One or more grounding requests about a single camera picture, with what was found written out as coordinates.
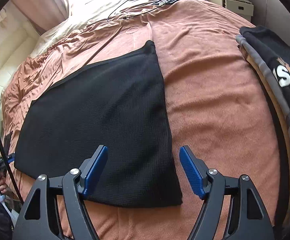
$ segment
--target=pink blanket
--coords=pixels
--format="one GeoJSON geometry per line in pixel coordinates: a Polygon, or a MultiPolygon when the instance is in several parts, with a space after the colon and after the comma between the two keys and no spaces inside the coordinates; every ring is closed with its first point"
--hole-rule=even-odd
{"type": "MultiPolygon", "coordinates": [[[[131,8],[127,14],[144,8],[153,7],[131,8]]],[[[224,175],[250,175],[273,221],[280,179],[277,139],[262,89],[235,41],[241,26],[253,25],[204,0],[180,0],[142,16],[122,17],[74,31],[46,54],[21,64],[3,95],[4,133],[13,131],[10,152],[31,101],[50,85],[88,63],[126,54],[153,40],[165,80],[183,204],[125,209],[86,201],[100,239],[187,239],[202,201],[192,193],[181,167],[182,145],[224,175]]],[[[34,180],[14,168],[13,173],[26,198],[34,180]]],[[[222,238],[228,204],[227,197],[216,239],[222,238]]],[[[59,210],[64,233],[71,236],[62,197],[59,210]]]]}

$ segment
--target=white cable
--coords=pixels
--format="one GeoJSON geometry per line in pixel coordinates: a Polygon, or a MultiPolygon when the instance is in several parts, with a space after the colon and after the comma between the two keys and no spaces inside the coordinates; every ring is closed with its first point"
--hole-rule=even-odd
{"type": "Polygon", "coordinates": [[[265,26],[266,14],[267,14],[267,0],[266,0],[266,5],[265,5],[265,15],[264,15],[264,24],[263,24],[263,26],[265,26]]]}
{"type": "Polygon", "coordinates": [[[12,224],[15,227],[18,217],[15,216],[14,214],[11,214],[11,212],[9,211],[9,209],[6,206],[5,199],[6,199],[6,196],[0,194],[0,203],[3,205],[3,207],[5,208],[5,210],[7,211],[7,213],[9,214],[9,216],[11,218],[11,221],[12,221],[12,224]]]}

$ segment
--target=wall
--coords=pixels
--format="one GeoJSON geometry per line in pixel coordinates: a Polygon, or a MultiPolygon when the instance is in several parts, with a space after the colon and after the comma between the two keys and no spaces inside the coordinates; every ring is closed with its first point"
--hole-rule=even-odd
{"type": "Polygon", "coordinates": [[[0,24],[0,44],[17,30],[27,18],[10,1],[4,6],[7,17],[4,20],[5,27],[0,24]]]}
{"type": "Polygon", "coordinates": [[[249,0],[254,4],[254,25],[274,31],[290,46],[290,13],[279,0],[249,0]]]}

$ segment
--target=white headboard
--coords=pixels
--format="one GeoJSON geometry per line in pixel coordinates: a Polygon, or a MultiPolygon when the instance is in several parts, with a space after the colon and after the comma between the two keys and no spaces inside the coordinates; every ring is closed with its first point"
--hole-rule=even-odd
{"type": "MultiPolygon", "coordinates": [[[[32,52],[38,38],[30,22],[25,21],[0,44],[0,95],[18,66],[32,52]]],[[[1,121],[0,115],[0,135],[3,132],[1,121]]]]}

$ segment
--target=bedsheet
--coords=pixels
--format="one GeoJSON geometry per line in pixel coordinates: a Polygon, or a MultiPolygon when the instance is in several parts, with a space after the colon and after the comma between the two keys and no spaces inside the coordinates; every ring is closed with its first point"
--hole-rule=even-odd
{"type": "Polygon", "coordinates": [[[68,36],[74,30],[81,30],[87,25],[106,19],[110,13],[119,13],[135,4],[146,3],[149,0],[91,0],[85,6],[73,9],[74,14],[68,19],[42,34],[30,54],[32,58],[47,52],[47,49],[57,41],[68,36]]]}
{"type": "MultiPolygon", "coordinates": [[[[149,8],[153,6],[131,6],[109,22],[104,19],[73,31],[45,54],[20,65],[3,94],[4,134],[13,131],[10,152],[31,101],[50,85],[86,64],[121,56],[152,40],[165,82],[183,204],[125,209],[86,201],[100,239],[187,239],[203,202],[192,193],[181,167],[182,145],[226,176],[248,174],[273,221],[280,179],[277,139],[259,82],[235,41],[241,26],[253,25],[204,0],[179,0],[123,19],[149,8]]],[[[11,168],[26,198],[34,180],[11,168]]],[[[72,236],[63,199],[58,200],[64,233],[72,236]]],[[[215,239],[222,238],[228,204],[226,197],[215,239]]]]}

